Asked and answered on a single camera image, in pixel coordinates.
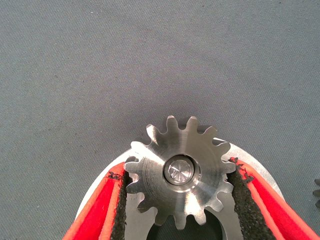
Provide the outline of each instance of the gray surface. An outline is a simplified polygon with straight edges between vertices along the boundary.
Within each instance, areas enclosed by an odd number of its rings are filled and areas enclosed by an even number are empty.
[[[0,3],[1,240],[60,239],[167,115],[255,156],[320,234],[319,1],[68,2]]]

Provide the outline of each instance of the metal gear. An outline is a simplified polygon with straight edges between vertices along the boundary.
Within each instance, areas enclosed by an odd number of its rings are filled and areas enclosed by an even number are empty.
[[[314,180],[314,183],[317,184],[318,186],[320,186],[320,178],[319,179],[315,179]],[[320,197],[320,189],[317,189],[317,190],[314,190],[313,191],[313,195],[315,197]],[[320,200],[318,200],[316,203],[315,203],[315,206],[320,209]]]
[[[198,133],[194,116],[187,121],[185,129],[180,129],[177,120],[168,116],[166,127],[167,132],[160,133],[149,124],[146,131],[151,143],[131,143],[134,155],[127,159],[124,168],[135,177],[126,190],[129,194],[144,194],[137,207],[141,213],[157,208],[155,224],[158,226],[169,215],[173,215],[179,230],[185,228],[188,215],[203,225],[205,209],[216,212],[223,209],[218,193],[233,190],[227,182],[227,173],[235,171],[236,165],[221,160],[230,144],[214,145],[217,130],[212,126]]]

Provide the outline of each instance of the black foam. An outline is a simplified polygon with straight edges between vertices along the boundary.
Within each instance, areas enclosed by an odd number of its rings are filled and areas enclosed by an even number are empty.
[[[275,236],[268,228],[258,205],[251,197],[247,182],[252,178],[243,180],[237,170],[227,175],[228,181],[234,186],[232,196],[234,198],[234,211],[238,214],[241,232],[244,240],[275,240]]]
[[[110,240],[125,240],[125,228],[126,228],[126,202],[127,193],[126,186],[129,181],[129,174],[125,171],[122,176],[122,186],[119,193],[119,202],[116,206],[116,215],[114,218],[114,225],[112,228]]]

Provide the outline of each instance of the gear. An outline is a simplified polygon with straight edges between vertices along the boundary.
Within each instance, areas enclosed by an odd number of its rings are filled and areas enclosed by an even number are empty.
[[[314,182],[315,182],[315,184],[317,184],[318,186],[320,186],[320,178],[319,178],[319,179],[315,179]],[[314,190],[314,191],[313,191],[313,195],[314,195],[315,197],[320,197],[320,189]],[[316,206],[318,209],[320,209],[320,200],[318,200],[318,201],[316,202],[315,206]]]
[[[204,210],[219,212],[223,209],[218,193],[231,193],[233,186],[227,182],[227,173],[236,165],[221,160],[228,152],[228,142],[213,144],[217,130],[209,127],[198,133],[198,121],[190,117],[185,129],[169,116],[167,132],[160,133],[153,125],[146,131],[151,143],[133,141],[134,156],[129,157],[124,168],[133,177],[127,186],[129,194],[143,193],[138,210],[143,213],[157,208],[155,224],[161,226],[173,215],[176,228],[182,230],[186,217],[193,215],[198,224],[206,223]]]

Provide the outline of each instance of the machined metal surface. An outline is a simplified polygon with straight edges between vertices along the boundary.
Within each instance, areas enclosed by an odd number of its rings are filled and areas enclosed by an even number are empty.
[[[151,143],[131,143],[134,154],[124,168],[137,174],[138,180],[127,186],[127,192],[144,194],[137,206],[141,213],[156,207],[155,224],[158,226],[169,215],[173,215],[180,230],[184,229],[188,215],[193,215],[197,223],[203,225],[206,208],[219,212],[224,207],[218,193],[230,194],[233,190],[226,174],[234,172],[236,166],[221,160],[230,144],[214,145],[212,139],[217,130],[212,126],[198,133],[198,120],[194,116],[185,129],[180,129],[177,120],[169,116],[166,127],[167,131],[160,133],[155,126],[148,125],[146,130]]]
[[[219,138],[214,138],[213,143],[219,145],[225,141]],[[96,189],[97,185],[103,179],[103,177],[108,173],[109,169],[113,166],[124,163],[131,156],[134,156],[136,151],[132,148],[124,152],[122,155],[117,157],[111,164],[109,164],[101,174],[92,183],[91,187],[85,194],[79,209],[77,211],[76,217],[79,215],[88,199]],[[239,157],[243,162],[250,164],[269,184],[273,189],[283,198],[283,195],[273,177],[270,173],[263,167],[263,165],[257,161],[253,156],[244,151],[243,149],[237,147],[234,144],[230,144],[229,151],[222,156],[223,161],[227,161],[230,157]],[[137,180],[136,174],[131,174],[131,176]],[[236,213],[233,211],[234,200],[232,197],[228,197],[230,193],[220,192],[218,194],[219,200],[223,203],[224,208],[217,212],[207,208],[209,212],[214,214],[220,221],[222,233],[224,234],[224,239],[242,239],[238,233],[240,231],[239,221],[236,217]],[[147,239],[148,233],[155,223],[155,218],[157,215],[157,209],[151,207],[149,210],[140,213],[137,210],[139,203],[144,199],[143,193],[138,194],[128,194],[126,203],[126,228],[125,228],[125,239],[126,240],[143,240]]]

